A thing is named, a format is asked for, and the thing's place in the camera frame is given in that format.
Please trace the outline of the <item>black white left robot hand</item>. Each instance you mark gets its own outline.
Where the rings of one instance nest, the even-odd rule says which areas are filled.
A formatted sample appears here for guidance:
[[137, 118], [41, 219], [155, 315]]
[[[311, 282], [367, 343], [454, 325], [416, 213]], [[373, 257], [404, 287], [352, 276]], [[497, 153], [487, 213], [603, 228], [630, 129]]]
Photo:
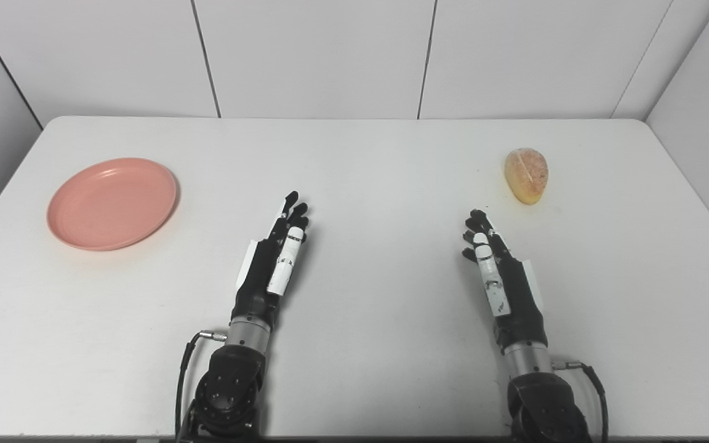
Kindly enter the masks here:
[[308, 205], [299, 202], [298, 191], [284, 197], [268, 236], [249, 245], [244, 277], [238, 283], [231, 319], [245, 317], [274, 328], [279, 305], [306, 241]]

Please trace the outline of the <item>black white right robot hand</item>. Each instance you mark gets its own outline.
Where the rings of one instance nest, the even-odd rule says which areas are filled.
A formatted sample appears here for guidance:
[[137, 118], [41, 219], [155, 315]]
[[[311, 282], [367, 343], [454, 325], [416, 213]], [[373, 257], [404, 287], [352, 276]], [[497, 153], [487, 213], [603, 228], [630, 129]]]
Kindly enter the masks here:
[[462, 255], [476, 265], [494, 317], [496, 344], [503, 355], [517, 345], [548, 346], [543, 314], [535, 302], [523, 261], [512, 255], [487, 214], [473, 209], [462, 235]]

